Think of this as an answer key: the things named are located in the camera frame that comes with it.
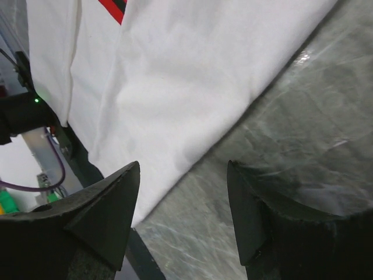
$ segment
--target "white surface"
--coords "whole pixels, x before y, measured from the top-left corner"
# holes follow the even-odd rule
[[[26,187],[38,187],[36,175],[41,169],[31,154],[22,136],[12,138],[12,143],[0,146],[1,180]],[[24,192],[8,189],[20,211],[37,206],[35,197],[39,192]]]
[[[233,126],[336,0],[134,0],[128,2],[119,37],[114,25],[106,27],[107,19],[105,29],[86,24],[79,8],[68,9],[74,0],[30,2],[30,56],[37,88],[49,88],[51,100],[61,101],[50,105],[62,122],[72,101],[68,120],[105,176],[133,160],[140,162],[135,226]],[[57,30],[43,27],[40,36],[40,11],[49,7],[59,13],[57,20],[48,19]],[[91,12],[99,20],[102,11],[97,7]],[[62,14],[78,19],[77,29],[60,20]],[[85,37],[79,32],[72,36],[75,29]],[[56,33],[69,36],[56,45]],[[101,39],[107,45],[90,43]],[[72,65],[70,58],[52,57],[62,47],[76,49]],[[104,72],[110,69],[108,80],[103,66]],[[69,67],[72,81],[67,82],[60,69]],[[75,83],[81,86],[72,97],[71,90],[59,88]]]

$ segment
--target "bright green object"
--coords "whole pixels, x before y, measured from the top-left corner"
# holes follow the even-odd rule
[[[55,194],[55,193],[52,193],[52,194],[50,194],[49,196],[48,196],[48,202],[50,203],[50,202],[53,202],[53,201],[56,201],[56,200],[58,200],[58,197],[57,197],[57,195]]]
[[[19,212],[19,209],[14,202],[14,199],[7,191],[0,191],[0,204],[6,214]]]

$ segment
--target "gray marbled surface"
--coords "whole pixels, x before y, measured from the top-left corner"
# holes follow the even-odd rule
[[[230,159],[277,171],[300,166],[303,182],[319,184],[289,194],[309,205],[330,206],[307,195],[324,182],[330,200],[334,191],[363,197],[347,197],[347,212],[367,207],[372,94],[373,1],[341,1],[239,124],[138,226],[167,279],[246,279],[228,204]]]

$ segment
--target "purple cable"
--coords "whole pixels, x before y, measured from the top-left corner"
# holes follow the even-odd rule
[[[62,160],[59,158],[59,155],[56,151],[56,148],[54,147],[54,145],[52,143],[51,136],[49,135],[49,132],[47,131],[46,128],[44,128],[44,131],[45,131],[46,134],[48,134],[48,137],[47,137],[48,143],[49,143],[50,147],[52,148],[52,151],[53,151],[55,157],[57,158],[58,164],[61,168],[61,172],[62,172],[61,179],[59,179],[59,181],[57,183],[55,183],[54,185],[51,185],[51,186],[46,187],[46,188],[24,187],[22,185],[20,185],[20,186],[19,185],[14,185],[14,184],[7,183],[7,182],[1,181],[1,180],[0,180],[0,187],[12,188],[12,189],[18,190],[18,191],[29,191],[29,192],[34,192],[34,193],[40,193],[42,191],[51,191],[55,188],[58,188],[65,181],[65,178],[66,178],[65,166],[62,163]]]

